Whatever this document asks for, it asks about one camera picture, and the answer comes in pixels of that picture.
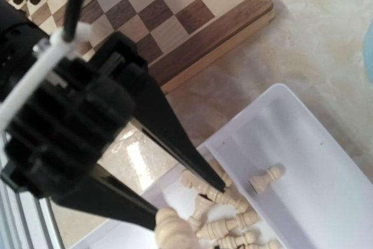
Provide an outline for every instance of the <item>light blue object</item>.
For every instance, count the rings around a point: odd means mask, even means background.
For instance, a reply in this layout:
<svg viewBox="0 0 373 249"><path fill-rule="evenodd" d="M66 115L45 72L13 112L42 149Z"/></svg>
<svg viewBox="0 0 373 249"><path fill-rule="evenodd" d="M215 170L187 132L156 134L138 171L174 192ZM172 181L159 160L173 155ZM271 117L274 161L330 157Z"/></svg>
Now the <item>light blue object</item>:
<svg viewBox="0 0 373 249"><path fill-rule="evenodd" d="M368 29L368 33L365 36L363 57L368 78L371 82L373 82L373 20Z"/></svg>

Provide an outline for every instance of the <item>white plastic tray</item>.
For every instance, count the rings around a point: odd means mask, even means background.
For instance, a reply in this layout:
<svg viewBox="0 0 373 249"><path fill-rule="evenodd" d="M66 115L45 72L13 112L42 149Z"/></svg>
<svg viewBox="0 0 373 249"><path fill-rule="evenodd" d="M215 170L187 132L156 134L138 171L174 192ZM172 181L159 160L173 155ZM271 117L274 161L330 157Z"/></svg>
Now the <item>white plastic tray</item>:
<svg viewBox="0 0 373 249"><path fill-rule="evenodd" d="M326 129L284 85L274 85L199 147L229 173L238 189L287 249L372 248L373 186ZM285 176L262 195L248 180L273 164ZM183 218L193 211L195 191L186 190L177 166L144 193L158 207L170 205ZM209 218L231 216L230 206ZM156 249L152 232L109 220L73 249Z"/></svg>

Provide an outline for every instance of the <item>robotic arm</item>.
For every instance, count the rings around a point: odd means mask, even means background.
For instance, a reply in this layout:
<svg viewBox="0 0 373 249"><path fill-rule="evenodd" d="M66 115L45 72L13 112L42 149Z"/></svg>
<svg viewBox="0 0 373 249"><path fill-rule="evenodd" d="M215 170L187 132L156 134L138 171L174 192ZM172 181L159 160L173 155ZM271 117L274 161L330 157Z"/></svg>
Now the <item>robotic arm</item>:
<svg viewBox="0 0 373 249"><path fill-rule="evenodd" d="M68 4L61 36L66 43L75 42L80 7L79 0ZM78 13L69 14L74 9ZM0 112L5 112L1 109L51 48L51 39L4 0L0 11ZM0 176L15 192L154 230L157 209L97 164L129 121L224 191L224 181L194 148L146 61L123 34L114 33L88 63L66 55L52 71L61 83L44 79L4 126L9 161Z"/></svg>

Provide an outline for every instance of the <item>white plastic box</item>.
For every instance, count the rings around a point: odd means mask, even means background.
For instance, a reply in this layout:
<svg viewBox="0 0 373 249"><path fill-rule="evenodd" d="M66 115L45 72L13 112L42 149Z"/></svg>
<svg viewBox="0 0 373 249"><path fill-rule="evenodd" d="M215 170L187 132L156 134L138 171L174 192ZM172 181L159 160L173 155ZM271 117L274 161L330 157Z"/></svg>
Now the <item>white plastic box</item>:
<svg viewBox="0 0 373 249"><path fill-rule="evenodd" d="M265 220L258 225L261 241L276 237L287 249L373 248L372 184L285 85L272 86L198 149L220 162ZM283 166L284 177L256 195L248 180L273 164ZM187 218L196 192L180 184L183 170L176 166L143 197ZM233 214L220 206L209 219ZM113 220L73 246L115 248L157 247L153 232Z"/></svg>

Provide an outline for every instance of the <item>black cable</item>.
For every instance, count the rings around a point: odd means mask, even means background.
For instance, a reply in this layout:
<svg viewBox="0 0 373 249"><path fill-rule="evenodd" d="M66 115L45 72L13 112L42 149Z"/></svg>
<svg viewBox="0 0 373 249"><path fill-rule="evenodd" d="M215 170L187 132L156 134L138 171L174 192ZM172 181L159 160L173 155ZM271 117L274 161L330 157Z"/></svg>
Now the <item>black cable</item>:
<svg viewBox="0 0 373 249"><path fill-rule="evenodd" d="M84 0L69 0L64 19L64 40L71 42L75 38L76 26L78 25L80 10Z"/></svg>

